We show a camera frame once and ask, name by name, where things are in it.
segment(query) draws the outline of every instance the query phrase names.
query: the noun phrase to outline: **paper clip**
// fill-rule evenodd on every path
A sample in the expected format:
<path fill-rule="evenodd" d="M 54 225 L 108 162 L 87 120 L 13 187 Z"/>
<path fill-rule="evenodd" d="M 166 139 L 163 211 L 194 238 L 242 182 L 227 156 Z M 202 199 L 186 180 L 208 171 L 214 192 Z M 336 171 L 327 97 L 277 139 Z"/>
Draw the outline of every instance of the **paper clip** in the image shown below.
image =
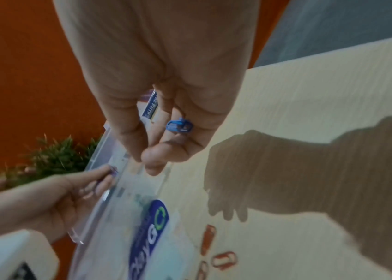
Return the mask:
<path fill-rule="evenodd" d="M 212 225 L 206 225 L 202 245 L 200 247 L 200 254 L 205 256 L 211 247 L 214 237 L 216 236 L 216 228 Z"/>
<path fill-rule="evenodd" d="M 196 280 L 206 280 L 208 278 L 208 263 L 201 261 L 197 271 Z"/>
<path fill-rule="evenodd" d="M 179 120 L 171 120 L 167 123 L 166 129 L 172 132 L 189 133 L 193 128 L 193 124 L 183 118 Z"/>
<path fill-rule="evenodd" d="M 229 267 L 232 267 L 237 264 L 237 256 L 235 252 L 225 252 L 219 255 L 215 255 L 211 259 L 211 265 L 214 268 L 218 268 L 220 270 L 226 270 Z"/>

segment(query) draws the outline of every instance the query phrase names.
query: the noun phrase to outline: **red paper clip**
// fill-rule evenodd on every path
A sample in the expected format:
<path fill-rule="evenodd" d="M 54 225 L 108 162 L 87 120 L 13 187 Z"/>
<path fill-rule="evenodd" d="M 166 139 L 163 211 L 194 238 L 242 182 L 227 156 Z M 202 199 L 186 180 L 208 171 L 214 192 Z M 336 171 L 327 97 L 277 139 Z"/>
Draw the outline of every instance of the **red paper clip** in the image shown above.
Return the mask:
<path fill-rule="evenodd" d="M 211 259 L 211 265 L 214 268 L 218 268 L 220 270 L 226 270 L 229 267 L 237 264 L 237 256 L 235 252 L 225 252 L 219 255 L 215 255 Z"/>
<path fill-rule="evenodd" d="M 208 263 L 201 261 L 197 271 L 196 280 L 206 280 L 208 278 Z"/>
<path fill-rule="evenodd" d="M 202 245 L 200 247 L 200 254 L 205 256 L 211 247 L 214 237 L 216 236 L 216 228 L 212 225 L 206 225 L 204 232 L 204 238 L 202 239 Z"/>

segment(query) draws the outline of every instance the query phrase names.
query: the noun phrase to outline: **orange background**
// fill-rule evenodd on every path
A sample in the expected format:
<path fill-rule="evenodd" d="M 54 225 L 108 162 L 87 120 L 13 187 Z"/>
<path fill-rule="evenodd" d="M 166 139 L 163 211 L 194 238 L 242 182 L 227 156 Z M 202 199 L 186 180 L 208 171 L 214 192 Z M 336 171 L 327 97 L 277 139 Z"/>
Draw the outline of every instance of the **orange background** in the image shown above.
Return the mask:
<path fill-rule="evenodd" d="M 250 65 L 256 61 L 289 0 L 262 0 Z M 0 0 L 0 166 L 21 163 L 18 155 L 36 137 L 70 134 L 87 142 L 105 119 L 58 23 L 49 0 Z M 54 244 L 61 259 L 57 279 L 66 279 L 75 245 Z"/>

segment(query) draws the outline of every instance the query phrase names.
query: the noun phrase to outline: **blue paper clip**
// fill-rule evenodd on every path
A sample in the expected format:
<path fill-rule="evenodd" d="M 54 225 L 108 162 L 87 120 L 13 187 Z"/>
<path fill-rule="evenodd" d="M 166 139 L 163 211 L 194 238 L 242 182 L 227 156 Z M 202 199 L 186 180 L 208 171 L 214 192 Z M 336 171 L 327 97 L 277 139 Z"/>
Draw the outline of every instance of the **blue paper clip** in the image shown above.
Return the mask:
<path fill-rule="evenodd" d="M 179 118 L 179 120 L 169 121 L 166 128 L 172 132 L 189 133 L 193 128 L 193 124 L 186 119 Z"/>

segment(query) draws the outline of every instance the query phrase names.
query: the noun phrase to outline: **light wood tabletop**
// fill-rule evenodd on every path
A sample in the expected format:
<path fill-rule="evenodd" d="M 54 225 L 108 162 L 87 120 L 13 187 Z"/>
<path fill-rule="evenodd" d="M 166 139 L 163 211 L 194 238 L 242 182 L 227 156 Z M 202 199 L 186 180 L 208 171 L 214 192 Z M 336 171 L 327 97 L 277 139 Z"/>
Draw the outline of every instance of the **light wood tabletop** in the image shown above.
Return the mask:
<path fill-rule="evenodd" d="M 161 194 L 207 279 L 392 279 L 392 39 L 251 69 L 208 148 Z"/>

